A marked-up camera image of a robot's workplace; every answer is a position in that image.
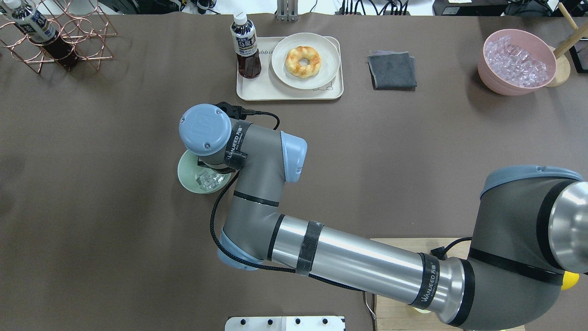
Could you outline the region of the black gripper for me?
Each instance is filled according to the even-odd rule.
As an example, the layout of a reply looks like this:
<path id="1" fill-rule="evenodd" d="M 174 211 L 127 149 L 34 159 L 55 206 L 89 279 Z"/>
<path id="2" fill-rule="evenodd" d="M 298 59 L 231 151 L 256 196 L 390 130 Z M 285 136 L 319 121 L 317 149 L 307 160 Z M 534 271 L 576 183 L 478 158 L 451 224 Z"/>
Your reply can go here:
<path id="1" fill-rule="evenodd" d="M 225 164 L 207 164 L 204 162 L 204 160 L 200 159 L 199 157 L 198 157 L 198 166 L 203 167 L 203 168 L 209 168 L 212 171 L 217 172 L 219 174 L 228 174 L 228 173 L 236 171 L 235 169 L 230 168 Z"/>

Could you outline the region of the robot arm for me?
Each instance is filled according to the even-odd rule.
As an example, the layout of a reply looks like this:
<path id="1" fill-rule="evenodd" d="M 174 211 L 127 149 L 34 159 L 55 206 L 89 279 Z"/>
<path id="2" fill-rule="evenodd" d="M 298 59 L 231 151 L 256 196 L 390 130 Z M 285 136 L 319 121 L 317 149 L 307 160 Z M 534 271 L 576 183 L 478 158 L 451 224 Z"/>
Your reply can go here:
<path id="1" fill-rule="evenodd" d="M 518 165 L 486 179 L 467 258 L 414 253 L 278 212 L 300 178 L 302 138 L 231 119 L 210 103 L 182 115 L 187 151 L 237 172 L 219 257 L 234 268 L 298 273 L 434 312 L 445 324 L 493 331 L 529 323 L 559 297 L 565 272 L 586 273 L 587 182 L 559 167 Z"/>

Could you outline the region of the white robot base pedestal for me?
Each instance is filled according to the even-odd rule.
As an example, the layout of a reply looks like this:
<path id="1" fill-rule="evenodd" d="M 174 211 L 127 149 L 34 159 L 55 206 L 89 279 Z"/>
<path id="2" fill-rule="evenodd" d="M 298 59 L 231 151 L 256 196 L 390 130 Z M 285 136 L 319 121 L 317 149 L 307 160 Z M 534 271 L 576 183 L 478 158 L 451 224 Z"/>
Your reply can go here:
<path id="1" fill-rule="evenodd" d="M 255 316 L 227 319 L 226 331 L 345 331 L 344 316 Z"/>

